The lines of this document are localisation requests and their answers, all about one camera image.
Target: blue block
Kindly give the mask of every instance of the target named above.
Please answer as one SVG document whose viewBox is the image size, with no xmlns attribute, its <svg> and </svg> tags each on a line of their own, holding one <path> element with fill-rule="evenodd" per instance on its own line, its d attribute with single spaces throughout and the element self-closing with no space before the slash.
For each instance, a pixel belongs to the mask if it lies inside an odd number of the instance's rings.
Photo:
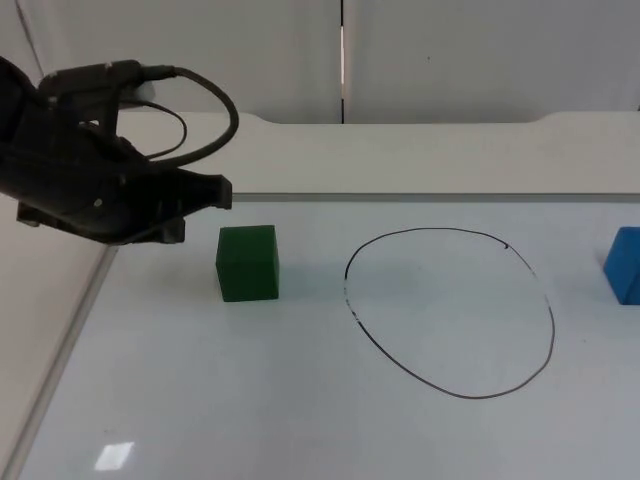
<svg viewBox="0 0 640 480">
<path fill-rule="evenodd" d="M 618 230 L 604 273 L 621 304 L 640 305 L 640 227 Z"/>
</svg>

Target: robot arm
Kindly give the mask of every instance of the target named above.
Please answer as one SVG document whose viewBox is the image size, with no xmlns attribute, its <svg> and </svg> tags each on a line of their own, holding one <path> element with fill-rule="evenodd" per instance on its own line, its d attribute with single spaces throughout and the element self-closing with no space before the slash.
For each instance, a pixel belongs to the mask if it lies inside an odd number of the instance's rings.
<svg viewBox="0 0 640 480">
<path fill-rule="evenodd" d="M 228 129 L 185 155 L 150 161 L 116 135 L 118 111 L 145 82 L 186 77 L 218 97 Z M 186 69 L 135 61 L 92 65 L 47 76 L 36 89 L 0 57 L 0 193 L 19 201 L 18 221 L 100 243 L 184 241 L 184 217 L 231 208 L 231 183 L 179 167 L 222 148 L 238 112 L 215 84 Z"/>
</svg>

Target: green block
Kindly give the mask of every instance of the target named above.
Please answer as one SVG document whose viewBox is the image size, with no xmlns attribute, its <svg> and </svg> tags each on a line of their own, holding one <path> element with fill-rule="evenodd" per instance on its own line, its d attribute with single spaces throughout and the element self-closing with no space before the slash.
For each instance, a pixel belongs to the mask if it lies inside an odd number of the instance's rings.
<svg viewBox="0 0 640 480">
<path fill-rule="evenodd" d="M 275 227 L 221 228 L 216 270 L 225 302 L 278 298 L 280 264 Z"/>
</svg>

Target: drawn circle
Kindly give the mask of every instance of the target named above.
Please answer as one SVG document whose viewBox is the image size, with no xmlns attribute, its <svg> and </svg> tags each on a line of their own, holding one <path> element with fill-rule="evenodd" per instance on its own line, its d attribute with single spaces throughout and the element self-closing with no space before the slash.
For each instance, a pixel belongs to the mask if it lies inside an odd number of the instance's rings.
<svg viewBox="0 0 640 480">
<path fill-rule="evenodd" d="M 353 255 L 351 256 L 351 258 L 349 259 L 349 261 L 347 262 L 347 266 L 345 268 L 345 272 L 344 272 L 344 298 L 345 298 L 345 302 L 347 304 L 347 307 L 349 308 L 351 315 L 353 316 L 354 320 L 356 321 L 356 324 L 358 325 L 358 327 L 362 330 L 362 332 L 364 333 L 364 335 L 367 337 L 367 339 L 385 356 L 387 357 L 387 359 L 389 359 L 391 362 L 393 362 L 394 365 L 396 365 L 398 368 L 400 368 L 401 370 L 403 370 L 405 373 L 409 374 L 411 377 L 413 377 L 414 379 L 418 380 L 419 382 L 434 388 L 442 393 L 445 393 L 447 395 L 450 395 L 452 397 L 456 397 L 456 398 L 461 398 L 461 399 L 466 399 L 466 400 L 484 400 L 484 399 L 489 399 L 489 398 L 496 398 L 496 397 L 500 397 L 500 396 L 504 396 L 504 395 L 508 395 L 510 393 L 513 393 L 517 390 L 520 390 L 521 388 L 523 388 L 524 386 L 528 385 L 534 378 L 536 378 L 549 364 L 550 360 L 551 360 L 551 356 L 553 354 L 553 348 L 554 348 L 554 343 L 555 343 L 555 331 L 556 331 L 556 327 L 555 327 L 555 318 L 554 318 L 554 314 L 553 314 L 553 310 L 551 308 L 551 304 L 549 302 L 549 299 L 546 295 L 546 293 L 542 292 L 541 296 L 544 300 L 545 303 L 545 309 L 548 315 L 548 319 L 549 319 L 549 324 L 550 324 L 550 335 L 548 338 L 548 347 L 546 348 L 546 356 L 544 357 L 544 360 L 542 361 L 541 364 L 539 364 L 539 366 L 537 368 L 533 368 L 533 372 L 532 373 L 528 373 L 526 375 L 521 376 L 520 378 L 524 378 L 523 381 L 517 382 L 515 384 L 515 386 L 512 387 L 507 387 L 507 388 L 503 388 L 495 393 L 489 393 L 489 394 L 482 394 L 482 395 L 469 395 L 469 394 L 465 394 L 465 393 L 459 393 L 457 391 L 454 391 L 451 388 L 445 388 L 443 387 L 441 384 L 436 384 L 434 381 L 432 381 L 430 378 L 428 378 L 426 375 L 421 375 L 419 373 L 416 372 L 415 368 L 410 368 L 405 362 L 398 360 L 398 356 L 395 354 L 392 354 L 387 348 L 385 348 L 382 345 L 382 342 L 376 337 L 374 336 L 374 334 L 372 333 L 370 328 L 367 328 L 367 326 L 365 325 L 365 321 L 363 321 L 363 319 L 360 318 L 360 316 L 358 315 L 356 308 L 354 307 L 354 302 L 353 300 L 350 298 L 349 296 L 349 273 L 352 270 L 356 259 L 358 258 L 358 256 L 360 254 L 362 254 L 362 252 L 367 249 L 367 247 L 370 247 L 371 245 L 375 244 L 376 242 L 379 242 L 383 239 L 387 239 L 390 237 L 394 237 L 394 236 L 399 236 L 402 234 L 408 234 L 408 233 L 412 233 L 412 232 L 421 232 L 421 231 L 443 231 L 443 232 L 456 232 L 456 233 L 462 233 L 465 234 L 466 236 L 472 236 L 473 238 L 477 239 L 477 240 L 483 240 L 483 241 L 491 241 L 496 243 L 497 245 L 499 245 L 501 248 L 501 251 L 507 252 L 508 254 L 510 254 L 515 260 L 515 262 L 517 263 L 517 265 L 521 265 L 522 268 L 524 269 L 524 272 L 526 272 L 527 276 L 532 279 L 533 281 L 538 282 L 538 278 L 537 275 L 534 271 L 534 269 L 531 267 L 531 265 L 524 259 L 524 257 L 515 249 L 513 248 L 513 246 L 511 246 L 510 244 L 508 244 L 507 242 L 505 242 L 504 240 L 491 235 L 489 233 L 484 233 L 484 232 L 480 232 L 480 231 L 475 231 L 475 230 L 468 230 L 468 229 L 463 229 L 463 228 L 454 228 L 454 227 L 418 227 L 418 228 L 410 228 L 410 229 L 405 229 L 405 230 L 398 230 L 398 231 L 394 231 L 394 232 L 390 232 L 390 233 L 385 233 L 383 235 L 379 235 L 375 238 L 373 238 L 372 240 L 367 241 L 366 243 L 362 244 L 360 247 L 358 247 L 355 252 L 353 253 Z"/>
</svg>

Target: black circle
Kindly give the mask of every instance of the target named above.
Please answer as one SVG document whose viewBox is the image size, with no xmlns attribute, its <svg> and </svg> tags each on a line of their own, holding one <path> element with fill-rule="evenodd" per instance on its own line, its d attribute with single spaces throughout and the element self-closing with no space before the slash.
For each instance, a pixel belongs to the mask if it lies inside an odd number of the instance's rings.
<svg viewBox="0 0 640 480">
<path fill-rule="evenodd" d="M 554 315 L 553 315 L 553 310 L 551 308 L 551 303 L 549 302 L 549 298 L 547 297 L 547 294 L 544 293 L 544 292 L 543 292 L 543 297 L 544 297 L 544 301 L 545 301 L 545 303 L 547 305 L 547 310 L 549 312 L 549 319 L 551 321 L 551 339 L 549 341 L 549 348 L 548 348 L 547 356 L 546 356 L 544 362 L 529 377 L 527 377 L 523 382 L 519 383 L 515 387 L 511 387 L 511 388 L 509 388 L 507 390 L 503 390 L 503 391 L 497 392 L 497 393 L 491 393 L 491 394 L 488 394 L 488 395 L 464 395 L 462 393 L 452 392 L 451 390 L 447 390 L 446 388 L 440 387 L 440 386 L 436 385 L 435 383 L 430 382 L 429 380 L 421 377 L 420 375 L 418 375 L 417 373 L 415 373 L 414 371 L 412 371 L 411 369 L 406 367 L 404 364 L 402 364 L 400 361 L 396 360 L 389 352 L 387 352 L 384 349 L 384 347 L 373 337 L 373 335 L 369 332 L 369 330 L 367 330 L 367 328 L 364 326 L 364 324 L 362 323 L 360 318 L 358 318 L 358 314 L 356 313 L 354 308 L 351 306 L 351 302 L 349 301 L 349 290 L 348 290 L 349 269 L 351 268 L 351 265 L 353 264 L 353 261 L 355 260 L 355 258 L 358 256 L 358 254 L 362 250 L 364 250 L 366 247 L 368 247 L 372 243 L 377 242 L 378 240 L 382 240 L 383 238 L 391 237 L 391 236 L 394 236 L 394 235 L 401 235 L 403 233 L 418 232 L 418 231 L 424 231 L 424 230 L 449 230 L 449 231 L 453 231 L 453 232 L 462 232 L 462 233 L 468 233 L 468 234 L 471 234 L 471 235 L 478 235 L 478 236 L 489 238 L 491 240 L 499 242 L 502 245 L 504 245 L 505 250 L 506 249 L 511 250 L 518 257 L 518 259 L 520 259 L 520 261 L 527 267 L 527 270 L 530 272 L 530 274 L 536 280 L 538 280 L 538 276 L 536 275 L 536 272 L 531 267 L 531 265 L 524 259 L 524 257 L 522 255 L 520 255 L 520 253 L 515 248 L 513 248 L 511 245 L 509 245 L 504 240 L 496 237 L 495 235 L 491 235 L 491 234 L 485 233 L 485 232 L 479 232 L 479 231 L 476 231 L 476 230 L 467 230 L 467 229 L 464 229 L 464 228 L 454 228 L 454 227 L 417 227 L 417 228 L 408 228 L 408 229 L 405 229 L 405 230 L 397 230 L 395 232 L 389 232 L 389 233 L 385 233 L 383 235 L 379 235 L 379 236 L 375 237 L 374 239 L 369 240 L 368 242 L 363 243 L 362 245 L 360 245 L 357 248 L 357 250 L 353 253 L 353 255 L 351 255 L 351 258 L 349 259 L 349 262 L 347 263 L 347 267 L 344 270 L 344 299 L 345 299 L 347 307 L 349 307 L 349 310 L 351 311 L 351 315 L 355 319 L 357 325 L 360 327 L 360 329 L 366 335 L 366 337 L 369 339 L 369 341 L 371 343 L 373 343 L 373 345 L 375 345 L 375 347 L 378 350 L 380 350 L 380 352 L 382 352 L 385 357 L 387 357 L 389 360 L 391 360 L 398 368 L 403 370 L 405 373 L 408 373 L 409 375 L 411 375 L 416 380 L 424 383 L 425 385 L 427 385 L 427 386 L 429 386 L 431 388 L 434 388 L 434 389 L 438 390 L 439 392 L 442 392 L 442 393 L 445 393 L 447 395 L 450 395 L 452 397 L 462 398 L 462 399 L 465 399 L 465 400 L 486 400 L 486 399 L 489 399 L 489 398 L 496 398 L 496 397 L 502 397 L 503 395 L 508 395 L 508 394 L 513 393 L 513 392 L 515 392 L 517 390 L 520 390 L 524 386 L 528 385 L 534 378 L 536 378 L 547 367 L 547 365 L 549 365 L 549 362 L 551 361 L 551 356 L 553 354 L 553 346 L 555 344 L 556 321 L 555 321 L 555 318 L 554 318 Z"/>
</svg>

